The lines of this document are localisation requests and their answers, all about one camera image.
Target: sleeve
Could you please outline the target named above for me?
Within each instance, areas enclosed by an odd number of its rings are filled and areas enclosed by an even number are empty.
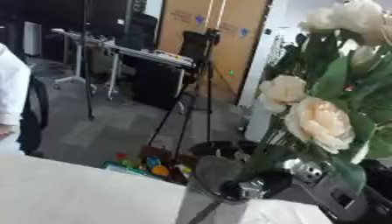
[[[19,125],[30,74],[30,68],[0,44],[0,124]]]

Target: door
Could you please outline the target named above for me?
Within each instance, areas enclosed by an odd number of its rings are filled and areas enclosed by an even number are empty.
[[[183,31],[204,33],[210,0],[166,0],[159,49],[179,53]]]
[[[270,0],[167,0],[159,49],[178,53],[183,31],[219,28],[213,50],[213,98],[234,102],[240,93],[261,22]],[[202,87],[201,94],[206,95]]]
[[[221,41],[213,50],[215,73],[238,95],[260,32],[268,0],[227,0],[219,30]]]

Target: peach rose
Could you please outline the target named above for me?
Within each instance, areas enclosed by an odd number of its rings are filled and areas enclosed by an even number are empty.
[[[287,104],[302,101],[305,95],[304,80],[289,75],[279,75],[274,80],[266,80],[260,86],[264,107],[274,113],[282,113]]]
[[[307,97],[294,105],[284,122],[290,133],[303,142],[313,140],[326,151],[337,154],[354,140],[348,115],[329,101]]]

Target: table surface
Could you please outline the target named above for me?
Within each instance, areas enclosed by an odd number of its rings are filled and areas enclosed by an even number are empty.
[[[174,224],[185,188],[153,178],[21,155],[0,155],[6,224]],[[330,224],[315,207],[251,200],[241,224]],[[227,224],[224,205],[215,224]]]
[[[62,29],[52,29],[52,31],[64,35],[66,37],[69,37],[70,39],[79,39],[81,37],[81,35],[78,33],[67,32]],[[138,50],[129,49],[126,47],[116,45],[113,40],[102,41],[91,37],[87,37],[87,42],[96,43],[97,45],[112,48],[118,50],[122,54],[141,58],[141,59],[155,60],[156,62],[161,62],[176,67],[185,67],[185,68],[194,67],[192,59],[169,52],[162,52],[159,50],[156,50],[155,52],[148,52],[145,50],[138,51]]]

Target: rose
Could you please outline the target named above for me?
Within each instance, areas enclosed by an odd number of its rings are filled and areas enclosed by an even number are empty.
[[[329,31],[339,27],[333,22],[333,9],[320,8],[309,14],[299,26],[308,32]]]
[[[354,140],[348,115],[329,101],[319,98],[307,97],[291,107],[284,122],[295,137],[303,142],[313,140],[332,154],[348,149]]]
[[[373,0],[352,0],[334,5],[332,21],[340,29],[364,34],[383,25],[382,16],[382,7]]]
[[[300,102],[305,98],[304,80],[289,75],[279,75],[274,80],[266,80],[260,86],[264,107],[275,113],[282,113],[286,105]]]
[[[391,25],[391,19],[384,17],[382,7],[372,0],[352,0],[323,8],[310,14],[300,26],[308,32],[345,29],[362,36],[362,44],[382,44],[382,25]]]

